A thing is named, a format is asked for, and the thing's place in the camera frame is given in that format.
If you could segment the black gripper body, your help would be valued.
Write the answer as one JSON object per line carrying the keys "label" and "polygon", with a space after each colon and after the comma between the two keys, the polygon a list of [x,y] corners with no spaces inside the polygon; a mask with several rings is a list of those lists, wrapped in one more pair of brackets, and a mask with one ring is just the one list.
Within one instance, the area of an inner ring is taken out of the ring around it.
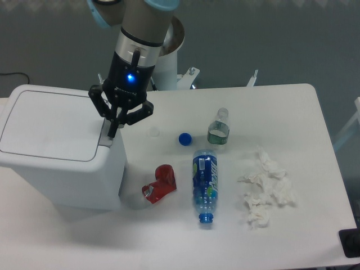
{"label": "black gripper body", "polygon": [[103,91],[111,105],[131,110],[146,101],[146,89],[155,67],[140,66],[140,57],[139,50],[133,52],[130,61],[114,53],[103,83]]}

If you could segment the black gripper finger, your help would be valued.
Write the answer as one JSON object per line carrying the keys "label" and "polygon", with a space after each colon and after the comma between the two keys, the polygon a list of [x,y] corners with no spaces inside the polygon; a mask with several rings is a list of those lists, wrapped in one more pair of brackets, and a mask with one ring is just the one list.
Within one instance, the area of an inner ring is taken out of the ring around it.
{"label": "black gripper finger", "polygon": [[129,110],[122,108],[118,115],[118,129],[124,128],[125,125],[133,125],[139,121],[151,116],[154,111],[154,105],[150,101],[145,101],[141,108],[129,112]]}
{"label": "black gripper finger", "polygon": [[112,106],[109,107],[102,97],[102,93],[103,90],[101,85],[92,85],[88,91],[88,95],[99,115],[110,122],[107,136],[114,138],[118,130],[118,121],[116,119],[117,108]]}

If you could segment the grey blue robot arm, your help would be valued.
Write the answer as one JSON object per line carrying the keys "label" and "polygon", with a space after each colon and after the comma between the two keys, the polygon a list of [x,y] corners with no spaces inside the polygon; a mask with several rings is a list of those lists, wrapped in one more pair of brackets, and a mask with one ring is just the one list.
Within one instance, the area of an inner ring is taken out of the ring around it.
{"label": "grey blue robot arm", "polygon": [[110,122],[108,137],[153,113],[147,87],[179,1],[88,1],[95,21],[120,25],[107,78],[88,91],[99,115]]}

